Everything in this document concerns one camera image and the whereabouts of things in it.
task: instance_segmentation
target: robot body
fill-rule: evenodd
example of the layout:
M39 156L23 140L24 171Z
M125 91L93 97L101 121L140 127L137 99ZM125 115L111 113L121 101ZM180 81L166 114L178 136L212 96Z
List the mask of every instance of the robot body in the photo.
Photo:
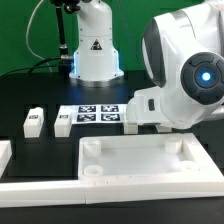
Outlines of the robot body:
M108 86L123 77L113 47L112 11L103 1L80 2L77 12L79 47L74 53L73 82L89 87Z
M135 92L127 107L128 121L186 129L222 104L224 60L218 15L217 7L201 4L150 22L142 50L157 87Z

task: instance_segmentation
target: small white cube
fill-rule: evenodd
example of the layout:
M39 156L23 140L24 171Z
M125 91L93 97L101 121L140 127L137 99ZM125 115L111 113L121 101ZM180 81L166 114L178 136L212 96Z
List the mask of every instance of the small white cube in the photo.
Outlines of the small white cube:
M37 107L30 109L23 125L25 138L38 138L44 123L44 111Z
M69 137L72 128L72 110L59 110L54 123L55 137Z

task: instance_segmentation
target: warning label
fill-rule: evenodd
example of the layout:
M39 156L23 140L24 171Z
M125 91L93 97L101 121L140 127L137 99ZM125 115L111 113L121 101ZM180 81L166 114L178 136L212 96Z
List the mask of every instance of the warning label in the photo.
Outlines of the warning label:
M100 43L97 39L95 40L93 46L91 47L91 50L95 50L95 51L102 50L102 47L100 46Z

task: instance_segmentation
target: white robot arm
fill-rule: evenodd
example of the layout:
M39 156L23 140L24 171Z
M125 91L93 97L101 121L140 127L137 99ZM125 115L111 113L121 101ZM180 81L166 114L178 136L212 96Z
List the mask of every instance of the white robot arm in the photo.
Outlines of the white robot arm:
M142 51L157 87L135 92L127 121L187 129L211 115L224 101L222 29L210 2L153 18Z

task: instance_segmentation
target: black tabletop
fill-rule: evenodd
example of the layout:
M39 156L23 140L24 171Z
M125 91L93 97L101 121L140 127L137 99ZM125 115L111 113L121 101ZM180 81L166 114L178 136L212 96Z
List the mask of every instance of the black tabletop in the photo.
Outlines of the black tabletop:
M0 140L10 140L13 155L0 183L77 179L79 139L123 135L121 124L73 125L69 138L54 137L60 105L126 104L136 90L152 87L147 74L126 72L106 88L70 83L58 73L12 74L0 78ZM25 139L23 123L31 108L44 108L40 138ZM224 121L202 122L194 133L224 171ZM139 134L157 133L139 127ZM95 205L2 208L0 223L224 223L224 198L156 200Z

